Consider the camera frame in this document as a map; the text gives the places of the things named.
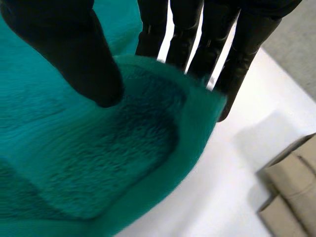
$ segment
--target white table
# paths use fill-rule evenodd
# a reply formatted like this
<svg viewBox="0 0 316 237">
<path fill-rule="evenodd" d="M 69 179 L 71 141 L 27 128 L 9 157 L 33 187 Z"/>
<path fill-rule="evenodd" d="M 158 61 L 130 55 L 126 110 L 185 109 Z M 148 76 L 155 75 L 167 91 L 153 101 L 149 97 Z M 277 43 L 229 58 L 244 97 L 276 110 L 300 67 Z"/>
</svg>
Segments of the white table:
<svg viewBox="0 0 316 237">
<path fill-rule="evenodd" d="M 161 58 L 172 30 L 169 24 Z M 164 201 L 117 236 L 269 236 L 256 214 L 269 193 L 255 173 L 290 143 L 314 132 L 316 103 L 260 50 L 230 115 L 215 127 L 195 168 Z"/>
</svg>

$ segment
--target finger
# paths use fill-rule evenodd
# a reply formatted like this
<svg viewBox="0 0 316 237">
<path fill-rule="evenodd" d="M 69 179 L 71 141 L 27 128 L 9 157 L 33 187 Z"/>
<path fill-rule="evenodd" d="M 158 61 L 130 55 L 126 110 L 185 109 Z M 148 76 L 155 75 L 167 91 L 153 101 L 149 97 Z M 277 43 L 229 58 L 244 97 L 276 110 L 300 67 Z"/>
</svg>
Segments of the finger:
<svg viewBox="0 0 316 237">
<path fill-rule="evenodd" d="M 121 75 L 92 10 L 93 0 L 4 0 L 8 26 L 81 95 L 103 107 L 121 100 Z"/>
<path fill-rule="evenodd" d="M 166 32 L 168 0 L 138 0 L 143 22 L 136 55 L 157 58 Z"/>
<path fill-rule="evenodd" d="M 203 0 L 171 0 L 175 25 L 166 63 L 185 71 L 197 35 Z"/>
<path fill-rule="evenodd" d="M 206 0 L 201 39 L 188 73 L 205 86 L 214 71 L 239 9 L 225 1 Z"/>
</svg>

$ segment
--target hand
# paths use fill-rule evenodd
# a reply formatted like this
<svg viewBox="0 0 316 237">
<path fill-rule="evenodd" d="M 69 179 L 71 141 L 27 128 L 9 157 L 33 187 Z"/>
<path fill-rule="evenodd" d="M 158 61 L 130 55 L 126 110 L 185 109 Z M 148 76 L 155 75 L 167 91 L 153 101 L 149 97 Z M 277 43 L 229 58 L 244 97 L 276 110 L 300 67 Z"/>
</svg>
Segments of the hand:
<svg viewBox="0 0 316 237">
<path fill-rule="evenodd" d="M 167 2 L 167 0 L 138 0 L 143 31 L 139 35 L 137 55 L 154 58 L 158 56 L 166 29 Z M 255 0 L 170 0 L 175 29 L 166 63 L 173 64 L 182 71 L 187 67 L 204 4 L 202 35 L 188 74 L 205 86 L 239 14 L 239 4 L 244 7 L 245 2 L 246 10 L 241 9 L 231 50 L 215 84 L 215 89 L 228 98 L 220 121 L 229 114 L 260 45 L 281 21 L 273 15 L 277 11 L 271 11 L 271 8 L 275 8 L 277 4 L 272 1 L 271 6 L 267 4 L 268 9 L 265 9 L 261 5 L 258 7 Z"/>
<path fill-rule="evenodd" d="M 2 0 L 1 14 L 81 95 L 102 107 L 123 97 L 121 74 L 92 10 L 94 0 Z"/>
</svg>

